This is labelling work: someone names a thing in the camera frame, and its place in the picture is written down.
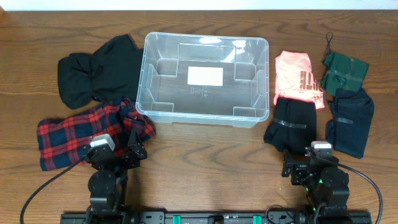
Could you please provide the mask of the navy garment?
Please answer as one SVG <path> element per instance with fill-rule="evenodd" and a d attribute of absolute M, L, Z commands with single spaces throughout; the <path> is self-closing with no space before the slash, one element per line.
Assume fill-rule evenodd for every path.
<path fill-rule="evenodd" d="M 333 119 L 326 124 L 326 140 L 336 151 L 363 158 L 374 114 L 373 99 L 363 88 L 337 89 L 329 107 Z"/>

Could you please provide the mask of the green garment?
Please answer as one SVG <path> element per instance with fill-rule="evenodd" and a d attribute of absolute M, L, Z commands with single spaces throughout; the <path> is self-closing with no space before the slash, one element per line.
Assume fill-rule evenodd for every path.
<path fill-rule="evenodd" d="M 359 91 L 366 78 L 369 64 L 331 50 L 330 42 L 333 33 L 326 33 L 327 55 L 323 61 L 326 73 L 322 79 L 322 88 L 330 95 L 335 96 L 338 89 Z"/>

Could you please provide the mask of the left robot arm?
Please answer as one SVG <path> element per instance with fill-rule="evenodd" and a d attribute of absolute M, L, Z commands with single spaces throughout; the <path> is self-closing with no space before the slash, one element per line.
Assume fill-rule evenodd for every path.
<path fill-rule="evenodd" d="M 140 161 L 147 158 L 147 151 L 142 144 L 136 128 L 133 128 L 128 142 L 127 153 L 115 155 L 116 144 L 109 134 L 94 137 L 84 160 L 97 171 L 88 181 L 90 203 L 96 213 L 115 213 L 124 203 L 127 171 L 140 166 Z"/>

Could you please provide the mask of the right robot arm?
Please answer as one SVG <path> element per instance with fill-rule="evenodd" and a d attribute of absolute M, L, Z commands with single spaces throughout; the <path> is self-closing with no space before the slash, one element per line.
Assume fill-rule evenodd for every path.
<path fill-rule="evenodd" d="M 311 207 L 322 217 L 347 215 L 349 175 L 338 168 L 339 160 L 331 149 L 307 148 L 307 158 L 295 158 L 284 151 L 282 177 L 290 177 L 292 185 L 306 189 Z"/>

